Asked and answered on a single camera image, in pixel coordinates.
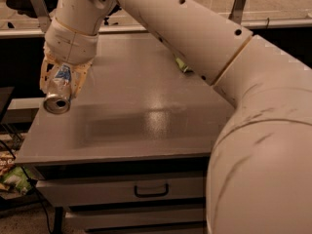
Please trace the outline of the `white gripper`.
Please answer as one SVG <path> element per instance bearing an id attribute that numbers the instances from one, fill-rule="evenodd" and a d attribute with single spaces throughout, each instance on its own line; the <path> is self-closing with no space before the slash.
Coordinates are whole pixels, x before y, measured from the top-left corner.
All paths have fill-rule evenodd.
<path id="1" fill-rule="evenodd" d="M 40 90 L 47 93 L 52 70 L 59 62 L 72 64 L 71 97 L 76 98 L 86 81 L 92 60 L 97 54 L 98 35 L 90 36 L 76 32 L 56 19 L 52 20 L 46 34 L 44 45 L 44 58 L 41 64 Z"/>

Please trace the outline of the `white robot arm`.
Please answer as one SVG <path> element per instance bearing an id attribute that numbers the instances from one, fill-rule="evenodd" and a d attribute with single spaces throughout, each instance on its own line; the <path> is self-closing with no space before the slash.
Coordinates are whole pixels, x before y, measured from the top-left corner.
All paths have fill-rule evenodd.
<path id="1" fill-rule="evenodd" d="M 58 0 L 44 106 L 67 111 L 120 7 L 234 106 L 211 154 L 209 234 L 312 234 L 312 69 L 193 0 Z"/>

